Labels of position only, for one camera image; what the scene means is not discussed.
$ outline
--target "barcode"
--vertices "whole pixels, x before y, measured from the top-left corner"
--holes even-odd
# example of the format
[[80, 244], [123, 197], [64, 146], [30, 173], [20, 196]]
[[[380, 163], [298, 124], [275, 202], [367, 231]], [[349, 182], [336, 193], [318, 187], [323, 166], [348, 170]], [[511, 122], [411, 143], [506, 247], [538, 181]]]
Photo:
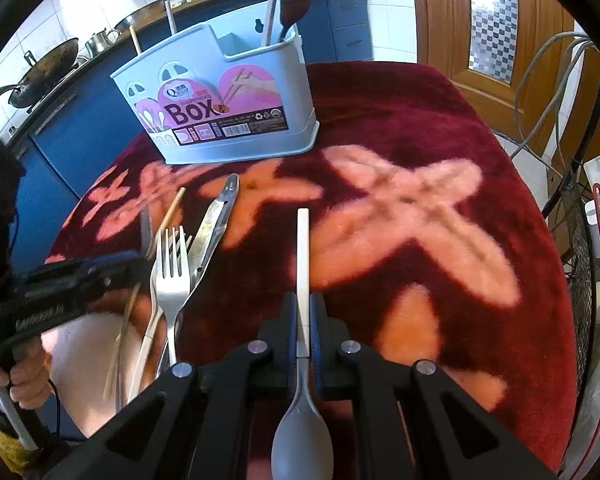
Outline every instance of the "barcode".
[[247, 123], [236, 124], [235, 126], [225, 126], [222, 131], [227, 137], [233, 137], [236, 135], [250, 134], [251, 130]]

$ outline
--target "metal pitcher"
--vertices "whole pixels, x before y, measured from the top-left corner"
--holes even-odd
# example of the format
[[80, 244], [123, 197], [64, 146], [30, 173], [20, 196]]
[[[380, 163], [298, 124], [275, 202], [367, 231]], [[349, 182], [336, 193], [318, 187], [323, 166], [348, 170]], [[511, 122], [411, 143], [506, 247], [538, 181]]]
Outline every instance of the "metal pitcher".
[[[113, 41], [109, 39], [110, 34], [116, 35]], [[91, 59], [96, 57], [101, 52], [107, 50], [116, 42], [119, 36], [120, 33], [117, 30], [114, 29], [107, 32], [106, 28], [103, 28], [100, 32], [96, 32], [93, 36], [91, 36], [84, 44], [87, 47], [87, 52], [89, 53]]]

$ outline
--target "product label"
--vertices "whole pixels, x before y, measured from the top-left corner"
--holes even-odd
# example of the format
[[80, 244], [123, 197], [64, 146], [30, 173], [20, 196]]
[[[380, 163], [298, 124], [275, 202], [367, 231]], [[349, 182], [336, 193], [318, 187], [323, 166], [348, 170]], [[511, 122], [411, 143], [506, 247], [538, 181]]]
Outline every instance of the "product label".
[[278, 86], [256, 65], [238, 65], [222, 74], [218, 88], [173, 78], [157, 99], [141, 99], [136, 113], [151, 133], [173, 130], [181, 145], [288, 129]]

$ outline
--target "checkered glass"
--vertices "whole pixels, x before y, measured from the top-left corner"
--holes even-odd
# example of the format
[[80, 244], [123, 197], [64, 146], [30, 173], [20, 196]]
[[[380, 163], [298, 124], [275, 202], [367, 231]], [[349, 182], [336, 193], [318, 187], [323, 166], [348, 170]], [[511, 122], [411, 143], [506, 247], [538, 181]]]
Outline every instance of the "checkered glass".
[[517, 36], [518, 0], [471, 0], [471, 70], [511, 83]]

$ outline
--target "yellow fabric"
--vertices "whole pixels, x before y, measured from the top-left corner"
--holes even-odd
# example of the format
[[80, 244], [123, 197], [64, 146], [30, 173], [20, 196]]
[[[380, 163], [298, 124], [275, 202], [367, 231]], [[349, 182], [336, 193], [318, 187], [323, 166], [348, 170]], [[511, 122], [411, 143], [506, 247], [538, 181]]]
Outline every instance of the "yellow fabric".
[[0, 430], [0, 458], [13, 473], [24, 475], [35, 462], [36, 455], [37, 452], [25, 450], [16, 438]]

